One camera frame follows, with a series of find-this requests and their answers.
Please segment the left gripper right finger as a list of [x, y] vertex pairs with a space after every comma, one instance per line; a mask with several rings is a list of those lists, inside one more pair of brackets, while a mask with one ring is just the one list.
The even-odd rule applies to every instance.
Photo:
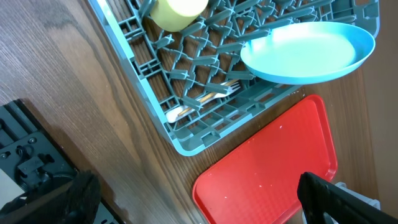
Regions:
[[397, 224], [397, 219], [311, 173], [301, 174], [297, 196], [308, 224]]

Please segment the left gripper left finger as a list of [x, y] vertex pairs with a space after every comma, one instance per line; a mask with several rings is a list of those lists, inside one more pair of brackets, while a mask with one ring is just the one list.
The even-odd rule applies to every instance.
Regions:
[[92, 224], [101, 202], [101, 184], [90, 171], [48, 180], [1, 208], [1, 223]]

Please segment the white plastic fork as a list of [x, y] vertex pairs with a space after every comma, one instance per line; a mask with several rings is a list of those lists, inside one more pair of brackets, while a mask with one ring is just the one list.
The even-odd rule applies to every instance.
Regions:
[[[209, 93], [206, 96], [200, 98], [199, 102], [202, 104], [206, 104], [214, 99], [227, 97], [240, 89], [240, 84], [237, 80], [233, 80], [233, 83], [231, 83], [231, 84], [227, 84], [227, 82], [224, 82], [224, 83], [222, 83], [222, 85], [228, 86], [227, 93], [225, 93], [225, 94], [224, 93]], [[192, 112], [194, 112], [193, 108], [182, 105], [182, 106], [179, 106], [179, 107], [174, 108], [174, 109], [170, 110], [169, 112], [167, 112], [165, 114], [165, 117], [167, 118], [168, 123], [174, 123]]]

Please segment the large light blue plate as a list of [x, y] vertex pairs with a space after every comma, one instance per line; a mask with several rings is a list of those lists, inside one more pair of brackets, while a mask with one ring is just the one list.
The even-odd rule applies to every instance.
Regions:
[[374, 52], [367, 30], [340, 22], [304, 22], [272, 29], [250, 40], [240, 56], [256, 77], [274, 83], [309, 85], [341, 78]]

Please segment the wooden chopstick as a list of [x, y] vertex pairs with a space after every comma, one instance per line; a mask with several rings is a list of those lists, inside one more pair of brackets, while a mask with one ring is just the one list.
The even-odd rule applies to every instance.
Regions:
[[[203, 98], [200, 98], [199, 102], [200, 103], [208, 103], [211, 100], [217, 99], [217, 98], [224, 98], [226, 96], [229, 96], [230, 94], [236, 92], [238, 89], [240, 89], [239, 82], [237, 80], [231, 80], [230, 82], [224, 82], [223, 85], [227, 86], [227, 93], [209, 93]], [[183, 110], [179, 111], [178, 114], [174, 116], [175, 120], [178, 120], [180, 118], [183, 118], [186, 114], [189, 114], [193, 112], [193, 108], [183, 106]]]

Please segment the yellow plastic cup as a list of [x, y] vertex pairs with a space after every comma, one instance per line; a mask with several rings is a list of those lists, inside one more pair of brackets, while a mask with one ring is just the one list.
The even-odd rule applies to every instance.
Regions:
[[194, 21], [207, 5], [208, 0], [157, 0], [150, 16], [161, 29], [177, 32]]

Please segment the grey plastic dishwasher rack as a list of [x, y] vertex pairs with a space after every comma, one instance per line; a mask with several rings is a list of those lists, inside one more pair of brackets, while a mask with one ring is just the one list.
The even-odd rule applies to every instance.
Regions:
[[[240, 58], [250, 39], [273, 28], [312, 21], [344, 22], [372, 35], [380, 28], [378, 0], [210, 1], [188, 27], [169, 32], [150, 16], [154, 1], [92, 1], [119, 63], [158, 132], [183, 156], [194, 156], [297, 90], [252, 75]], [[206, 104], [209, 93], [227, 93]], [[179, 106], [194, 112], [168, 123]]]

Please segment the red plastic serving tray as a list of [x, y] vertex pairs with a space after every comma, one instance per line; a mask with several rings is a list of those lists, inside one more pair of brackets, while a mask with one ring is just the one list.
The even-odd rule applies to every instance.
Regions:
[[209, 223], [284, 223], [300, 208], [300, 175], [338, 169], [325, 103], [310, 95], [204, 171], [192, 197]]

